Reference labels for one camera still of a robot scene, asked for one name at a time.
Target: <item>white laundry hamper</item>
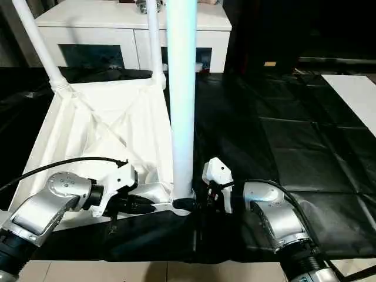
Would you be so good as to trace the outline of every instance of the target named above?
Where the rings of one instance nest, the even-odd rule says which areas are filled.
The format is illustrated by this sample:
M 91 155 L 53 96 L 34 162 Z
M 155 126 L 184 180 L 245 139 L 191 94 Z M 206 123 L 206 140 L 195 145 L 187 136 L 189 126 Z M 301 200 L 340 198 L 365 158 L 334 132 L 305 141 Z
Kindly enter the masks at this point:
M 171 125 L 163 94 L 166 78 L 155 0 L 147 1 L 152 78 L 77 84 L 67 83 L 54 64 L 26 1 L 12 2 L 55 93 L 24 172 L 73 157 L 127 159 L 139 173 L 139 184 L 161 185 L 165 192 L 161 200 L 193 197 L 197 1 L 169 1 L 167 7 Z M 101 179 L 116 169 L 111 163 L 86 161 L 40 172 L 19 183 L 9 211 L 14 212 L 24 200 L 40 191 L 55 172 L 70 171 Z M 58 229 L 106 220 L 93 218 L 89 211 L 67 212 Z

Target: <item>black cable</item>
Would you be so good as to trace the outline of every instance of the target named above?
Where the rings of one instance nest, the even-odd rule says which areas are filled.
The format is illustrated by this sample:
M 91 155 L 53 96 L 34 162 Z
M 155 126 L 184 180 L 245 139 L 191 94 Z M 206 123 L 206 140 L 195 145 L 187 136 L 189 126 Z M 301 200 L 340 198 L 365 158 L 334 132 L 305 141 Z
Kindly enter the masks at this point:
M 289 192 L 287 191 L 283 186 L 279 185 L 278 183 L 274 182 L 274 181 L 271 181 L 271 180 L 266 180 L 266 179 L 247 179 L 247 180 L 243 180 L 243 181 L 232 181 L 232 182 L 229 182 L 227 184 L 222 184 L 220 187 L 223 189 L 223 188 L 226 188 L 226 187 L 229 187 L 229 186 L 233 186 L 235 185 L 235 183 L 245 183 L 245 182 L 262 182 L 262 183 L 266 183 L 266 184 L 269 184 L 269 185 L 273 185 L 275 186 L 276 188 L 280 189 L 285 195 L 287 195 L 287 197 L 290 199 L 290 203 L 294 206 L 294 208 L 299 212 L 302 220 L 303 220 L 303 223 L 309 233 L 309 235 L 311 236 L 311 239 L 313 241 L 313 243 L 320 249 L 321 251 L 321 255 L 324 259 L 324 261 L 328 264 L 328 266 L 333 270 L 333 272 L 335 272 L 335 275 L 337 275 L 338 279 L 340 281 L 344 281 L 345 280 L 345 276 L 342 274 L 342 272 L 331 262 L 331 260 L 328 258 L 328 255 L 327 253 L 323 250 L 320 242 L 318 241 L 318 237 L 315 233 L 315 231 L 313 230 L 312 228 L 312 225 L 309 221 L 309 219 L 307 218 L 306 214 L 304 213 L 303 209 L 301 208 L 300 204 L 298 203 L 298 201 L 295 199 L 295 197 Z
M 22 179 L 30 177 L 30 176 L 38 173 L 38 172 L 42 172 L 44 170 L 51 169 L 51 168 L 56 167 L 56 166 L 65 165 L 67 163 L 82 162 L 84 160 L 101 160 L 101 161 L 104 161 L 104 162 L 116 163 L 116 165 L 118 167 L 124 166 L 128 163 L 128 161 L 123 162 L 121 160 L 115 160 L 115 159 L 111 159 L 109 157 L 76 157 L 76 158 L 73 158 L 73 159 L 61 160 L 60 162 L 47 164 L 46 166 L 39 167 L 37 169 L 31 170 L 30 172 L 27 172 L 27 173 L 19 176 L 17 178 L 14 178 L 10 182 L 8 182 L 6 185 L 3 185 L 2 187 L 0 187 L 0 193 L 3 192 L 5 189 L 9 188 L 11 185 L 13 185 L 17 182 L 20 182 Z

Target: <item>black fabric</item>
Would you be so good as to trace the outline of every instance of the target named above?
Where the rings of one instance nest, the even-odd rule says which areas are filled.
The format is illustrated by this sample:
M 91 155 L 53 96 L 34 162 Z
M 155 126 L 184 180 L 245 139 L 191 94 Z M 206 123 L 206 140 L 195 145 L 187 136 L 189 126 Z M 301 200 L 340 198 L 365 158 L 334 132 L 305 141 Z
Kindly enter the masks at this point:
M 148 77 L 126 70 L 64 69 L 70 82 Z M 51 102 L 40 69 L 0 69 L 1 183 L 22 173 Z M 165 97 L 169 101 L 168 89 Z M 293 192 L 333 259 L 376 255 L 376 140 L 320 76 L 199 75 L 193 187 L 206 197 L 203 165 L 218 156 L 235 179 L 261 178 Z M 4 209 L 12 196 L 2 195 Z M 54 232 L 36 259 L 275 261 L 255 214 L 171 212 Z

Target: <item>white cylindrical column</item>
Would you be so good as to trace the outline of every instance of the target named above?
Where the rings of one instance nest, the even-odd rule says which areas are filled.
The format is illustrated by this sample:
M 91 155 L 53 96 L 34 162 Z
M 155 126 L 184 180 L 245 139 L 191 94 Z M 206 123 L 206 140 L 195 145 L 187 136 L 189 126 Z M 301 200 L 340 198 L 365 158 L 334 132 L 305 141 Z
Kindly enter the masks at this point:
M 146 0 L 147 23 L 149 26 L 150 51 L 152 56 L 152 78 L 156 83 L 166 88 L 166 77 L 162 68 L 162 52 L 159 41 L 159 23 L 156 0 Z
M 192 197 L 196 0 L 167 2 L 174 199 Z
M 60 73 L 59 68 L 53 62 L 51 54 L 48 52 L 44 43 L 43 37 L 34 21 L 28 4 L 25 0 L 12 0 L 14 7 L 18 13 L 19 18 L 26 29 L 27 34 L 38 54 L 41 62 L 49 76 L 51 86 L 53 88 L 61 88 L 68 85 L 65 78 Z

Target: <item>drawer front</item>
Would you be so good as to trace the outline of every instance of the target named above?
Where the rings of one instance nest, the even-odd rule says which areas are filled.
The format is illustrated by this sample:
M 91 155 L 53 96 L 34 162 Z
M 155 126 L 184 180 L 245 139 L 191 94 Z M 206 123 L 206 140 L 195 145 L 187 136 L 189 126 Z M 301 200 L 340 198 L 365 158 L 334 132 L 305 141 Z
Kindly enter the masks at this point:
M 222 73 L 226 61 L 227 46 L 229 44 L 230 32 L 227 31 L 197 31 L 197 52 L 204 52 L 211 49 L 210 72 Z M 159 31 L 160 44 L 162 47 L 167 46 L 167 31 Z M 152 69 L 150 57 L 149 31 L 147 29 L 135 29 L 135 39 L 137 52 L 139 56 L 140 69 Z
M 40 27 L 58 66 L 124 66 L 139 69 L 132 29 Z

